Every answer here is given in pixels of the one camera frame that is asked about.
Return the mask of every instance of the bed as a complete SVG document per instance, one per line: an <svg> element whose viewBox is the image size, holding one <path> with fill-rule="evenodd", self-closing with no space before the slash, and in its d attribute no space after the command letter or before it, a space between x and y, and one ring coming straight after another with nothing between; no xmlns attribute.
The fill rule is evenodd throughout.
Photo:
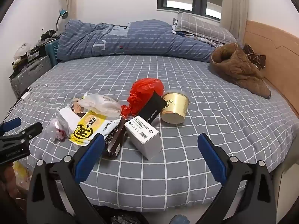
<svg viewBox="0 0 299 224"><path fill-rule="evenodd" d="M145 77L159 78L165 91L179 89L188 94L186 120L180 125L170 125L159 117L154 120L163 150L150 161L129 138L125 138L117 158L99 158L88 180L81 183L92 204L149 212L209 203L221 185L215 182L197 148L198 134L207 133L215 145L241 161L264 160L272 171L284 160L299 127L286 100L271 87L268 100L222 80L205 62L113 55L59 63L44 74L32 84L29 100L10 114L11 119L22 119L22 125L13 132L37 121L46 128L56 108L69 105L84 93L109 95L127 104L132 84ZM33 169L39 159L59 161L73 155L76 148L69 141L55 145L43 131L32 140L30 151L21 162Z"/></svg>

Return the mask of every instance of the red item in plastic bag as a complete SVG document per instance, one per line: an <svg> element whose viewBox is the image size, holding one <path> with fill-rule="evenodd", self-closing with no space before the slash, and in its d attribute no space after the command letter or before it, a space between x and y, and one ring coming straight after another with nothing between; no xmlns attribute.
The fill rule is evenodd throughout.
<svg viewBox="0 0 299 224"><path fill-rule="evenodd" d="M163 95L164 85L161 80L143 78L135 82L128 97L129 106L121 107L122 116L127 119L129 115L136 116L152 97L154 91L160 96Z"/></svg>

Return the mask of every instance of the wall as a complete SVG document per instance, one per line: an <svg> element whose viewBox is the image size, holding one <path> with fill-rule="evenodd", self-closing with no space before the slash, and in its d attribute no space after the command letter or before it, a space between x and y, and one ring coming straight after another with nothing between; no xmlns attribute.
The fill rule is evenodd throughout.
<svg viewBox="0 0 299 224"><path fill-rule="evenodd" d="M16 101L9 76L13 55L24 42L34 45L42 32L55 29L59 0L14 0L0 23L0 121Z"/></svg>
<svg viewBox="0 0 299 224"><path fill-rule="evenodd" d="M171 24L177 13L158 11L157 0L77 0L77 17L83 22L96 24L126 24L146 19L159 19ZM203 20L219 25L216 21Z"/></svg>
<svg viewBox="0 0 299 224"><path fill-rule="evenodd" d="M299 13L291 0L249 0L248 20L267 24L299 37Z"/></svg>

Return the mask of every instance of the white box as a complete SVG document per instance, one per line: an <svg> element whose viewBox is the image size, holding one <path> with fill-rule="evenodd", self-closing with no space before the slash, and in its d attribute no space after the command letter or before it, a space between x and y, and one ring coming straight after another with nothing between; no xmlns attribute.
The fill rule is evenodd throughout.
<svg viewBox="0 0 299 224"><path fill-rule="evenodd" d="M148 160L162 150L160 133L140 116L125 123L127 133L135 147Z"/></svg>

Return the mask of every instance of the blue blanket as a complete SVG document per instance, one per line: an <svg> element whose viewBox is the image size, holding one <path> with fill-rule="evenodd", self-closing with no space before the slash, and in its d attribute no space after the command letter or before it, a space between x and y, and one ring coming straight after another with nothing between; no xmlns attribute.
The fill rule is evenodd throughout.
<svg viewBox="0 0 299 224"><path fill-rule="evenodd" d="M70 20L59 39L57 59L67 61L101 55L164 55L209 62L214 48L175 35L171 25L145 20L123 26Z"/></svg>

